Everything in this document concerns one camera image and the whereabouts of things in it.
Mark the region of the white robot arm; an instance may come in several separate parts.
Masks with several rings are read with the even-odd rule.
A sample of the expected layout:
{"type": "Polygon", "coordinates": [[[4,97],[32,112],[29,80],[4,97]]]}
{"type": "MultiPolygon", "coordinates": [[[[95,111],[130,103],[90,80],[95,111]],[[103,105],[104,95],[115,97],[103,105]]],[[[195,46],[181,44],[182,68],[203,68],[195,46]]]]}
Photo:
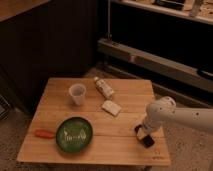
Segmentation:
{"type": "Polygon", "coordinates": [[[169,96],[162,97],[146,106],[146,116],[137,127],[139,140],[157,131],[164,121],[173,121],[208,133],[213,133],[213,109],[180,108],[169,96]]]}

